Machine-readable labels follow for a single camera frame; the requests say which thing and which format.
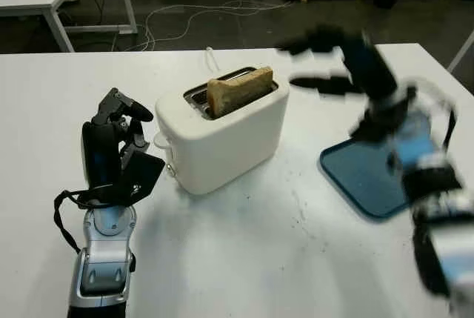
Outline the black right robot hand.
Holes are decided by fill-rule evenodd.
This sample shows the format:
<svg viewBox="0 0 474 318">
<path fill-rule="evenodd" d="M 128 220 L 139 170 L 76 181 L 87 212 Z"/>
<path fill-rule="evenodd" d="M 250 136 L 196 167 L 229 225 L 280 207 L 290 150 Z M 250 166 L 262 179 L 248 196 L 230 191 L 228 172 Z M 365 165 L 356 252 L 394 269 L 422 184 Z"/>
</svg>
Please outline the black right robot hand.
<svg viewBox="0 0 474 318">
<path fill-rule="evenodd" d="M 343 53 L 342 61 L 349 71 L 347 76 L 296 76 L 291 78 L 290 84 L 334 96 L 364 94 L 372 102 L 395 94 L 398 85 L 394 75 L 376 46 L 362 32 L 348 33 L 340 27 L 323 24 L 280 44 L 277 50 L 296 56 L 306 50 L 314 54 L 331 53 L 336 47 Z"/>
</svg>

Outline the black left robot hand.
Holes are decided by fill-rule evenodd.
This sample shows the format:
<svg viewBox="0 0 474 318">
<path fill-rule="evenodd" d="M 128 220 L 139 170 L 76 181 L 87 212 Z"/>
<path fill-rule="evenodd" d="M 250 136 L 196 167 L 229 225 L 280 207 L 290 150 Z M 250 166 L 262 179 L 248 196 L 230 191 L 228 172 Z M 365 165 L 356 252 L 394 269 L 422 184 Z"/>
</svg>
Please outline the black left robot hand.
<svg viewBox="0 0 474 318">
<path fill-rule="evenodd" d="M 118 181 L 134 152 L 145 152 L 143 122 L 152 113 L 142 104 L 113 87 L 99 103 L 97 113 L 82 125 L 85 173 L 91 188 Z"/>
</svg>

